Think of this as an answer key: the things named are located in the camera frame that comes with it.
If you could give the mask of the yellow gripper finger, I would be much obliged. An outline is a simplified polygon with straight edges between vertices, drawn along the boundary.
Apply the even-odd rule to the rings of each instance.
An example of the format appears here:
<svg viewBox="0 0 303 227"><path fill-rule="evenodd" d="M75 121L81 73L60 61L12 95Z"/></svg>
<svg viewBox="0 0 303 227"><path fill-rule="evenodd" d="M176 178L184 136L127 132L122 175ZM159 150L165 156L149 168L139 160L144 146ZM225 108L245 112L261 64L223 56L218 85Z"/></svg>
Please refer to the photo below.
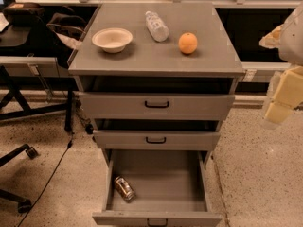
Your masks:
<svg viewBox="0 0 303 227"><path fill-rule="evenodd" d="M281 29L282 29L282 26L277 26L270 33L263 36L258 44L260 46L262 46L264 48L268 48L268 49L279 48L280 47Z"/></svg>
<svg viewBox="0 0 303 227"><path fill-rule="evenodd" d="M264 114L265 122L270 125L280 125L303 102L303 67L292 66L277 74L275 83Z"/></svg>

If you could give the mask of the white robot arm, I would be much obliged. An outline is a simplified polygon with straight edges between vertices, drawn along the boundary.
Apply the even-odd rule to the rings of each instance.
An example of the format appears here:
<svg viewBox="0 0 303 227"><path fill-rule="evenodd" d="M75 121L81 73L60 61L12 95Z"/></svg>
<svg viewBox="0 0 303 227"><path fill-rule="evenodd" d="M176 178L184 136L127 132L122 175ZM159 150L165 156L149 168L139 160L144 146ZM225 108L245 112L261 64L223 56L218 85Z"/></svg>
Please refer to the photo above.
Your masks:
<svg viewBox="0 0 303 227"><path fill-rule="evenodd" d="M290 67L274 72L262 107L262 126L275 129L303 102L303 3L260 41L265 48L278 49Z"/></svg>

